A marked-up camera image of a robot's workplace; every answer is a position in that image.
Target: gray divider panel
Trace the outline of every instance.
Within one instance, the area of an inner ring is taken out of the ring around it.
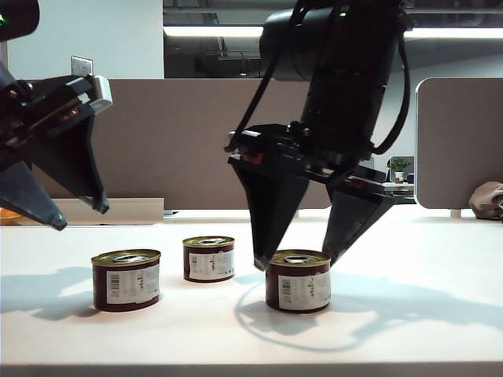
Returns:
[[[426,208],[468,208],[503,181],[503,79],[432,78],[417,87],[416,195]]]
[[[109,197],[163,197],[172,209],[246,208],[223,147],[259,80],[113,79],[114,105],[94,125],[93,148]],[[299,119],[308,82],[271,81],[250,125]],[[53,198],[71,197],[40,172]],[[311,183],[302,208],[330,205]]]

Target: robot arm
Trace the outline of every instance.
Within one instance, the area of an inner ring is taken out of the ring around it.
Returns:
[[[0,0],[0,42],[30,34],[36,0]],[[55,229],[67,223],[31,173],[34,163],[100,213],[108,201],[90,145],[94,116],[112,104],[108,80],[64,76],[15,80],[0,63],[0,207]]]
[[[358,163],[386,152],[405,122],[403,33],[412,26],[399,0],[299,0],[267,20],[260,50],[269,67],[226,148],[247,194],[259,269],[268,266],[309,180],[325,184],[332,201],[323,247],[332,263],[393,205],[383,195],[384,174]],[[390,134],[375,147],[370,138],[397,47],[404,100]],[[301,120],[245,129],[275,68],[278,79],[310,80]]]

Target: tin can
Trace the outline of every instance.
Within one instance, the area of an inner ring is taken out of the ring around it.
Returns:
[[[312,313],[330,303],[330,258],[310,250],[281,250],[266,269],[266,303],[273,309]]]
[[[160,251],[112,251],[92,258],[91,262],[96,309],[126,312],[159,301]]]
[[[182,242],[184,279],[214,283],[234,276],[234,238],[198,236]]]

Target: beige bag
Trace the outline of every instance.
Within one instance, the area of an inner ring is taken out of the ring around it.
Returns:
[[[479,186],[468,205],[477,218],[500,218],[503,216],[503,183],[490,181]]]

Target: can label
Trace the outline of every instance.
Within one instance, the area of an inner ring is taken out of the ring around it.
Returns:
[[[330,272],[313,276],[277,277],[280,309],[311,310],[330,302]]]
[[[189,253],[190,279],[215,280],[234,274],[234,250],[215,254]]]
[[[159,294],[159,264],[131,271],[107,271],[107,304],[141,304]]]

